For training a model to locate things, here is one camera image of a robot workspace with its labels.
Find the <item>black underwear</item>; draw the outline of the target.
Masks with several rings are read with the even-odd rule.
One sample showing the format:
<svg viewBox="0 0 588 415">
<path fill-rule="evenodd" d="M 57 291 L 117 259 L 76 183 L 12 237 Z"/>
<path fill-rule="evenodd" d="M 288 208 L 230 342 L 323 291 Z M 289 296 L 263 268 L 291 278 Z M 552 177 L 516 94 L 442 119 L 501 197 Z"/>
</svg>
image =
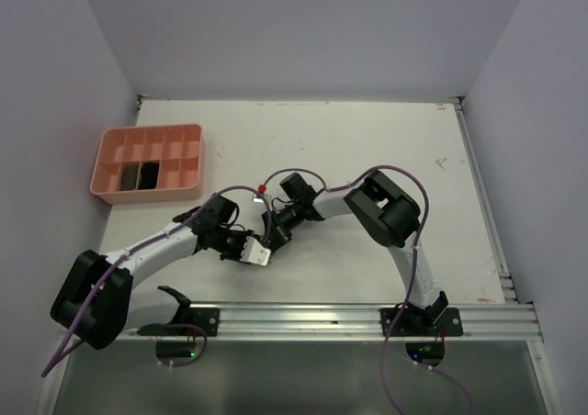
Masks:
<svg viewBox="0 0 588 415">
<path fill-rule="evenodd" d="M 139 190 L 153 190 L 157 186 L 160 164 L 158 162 L 145 162 L 141 165 Z"/>
</svg>

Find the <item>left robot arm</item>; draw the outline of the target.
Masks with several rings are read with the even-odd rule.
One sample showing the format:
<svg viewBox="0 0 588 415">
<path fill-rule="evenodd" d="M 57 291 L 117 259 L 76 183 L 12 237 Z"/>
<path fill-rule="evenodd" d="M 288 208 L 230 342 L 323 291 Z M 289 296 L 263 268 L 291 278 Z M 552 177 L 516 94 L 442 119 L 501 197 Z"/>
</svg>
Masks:
<svg viewBox="0 0 588 415">
<path fill-rule="evenodd" d="M 231 230 L 227 223 L 238 205 L 215 196 L 202 207 L 179 215 L 153 236 L 118 251 L 88 250 L 74 261 L 50 315 L 95 349 L 110 345 L 127 329 L 159 323 L 170 334 L 185 332 L 191 322 L 188 304 L 174 290 L 164 297 L 139 300 L 133 289 L 178 260 L 203 250 L 222 260 L 267 265 L 271 251 L 251 230 Z"/>
</svg>

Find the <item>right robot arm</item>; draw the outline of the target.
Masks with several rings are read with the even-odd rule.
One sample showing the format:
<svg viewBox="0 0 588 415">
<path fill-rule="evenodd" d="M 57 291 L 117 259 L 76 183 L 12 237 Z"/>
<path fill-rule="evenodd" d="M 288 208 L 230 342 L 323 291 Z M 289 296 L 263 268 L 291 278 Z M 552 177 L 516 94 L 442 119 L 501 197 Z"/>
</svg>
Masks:
<svg viewBox="0 0 588 415">
<path fill-rule="evenodd" d="M 405 287 L 406 298 L 398 311 L 384 311 L 383 318 L 396 323 L 397 331 L 430 334 L 442 323 L 448 306 L 446 293 L 435 280 L 421 246 L 428 219 L 424 207 L 381 170 L 369 170 L 346 187 L 315 190 L 299 172 L 280 183 L 288 197 L 285 206 L 262 214 L 269 233 L 268 248 L 275 252 L 292 239 L 292 231 L 305 221 L 325 221 L 354 215 L 367 235 L 387 249 Z"/>
</svg>

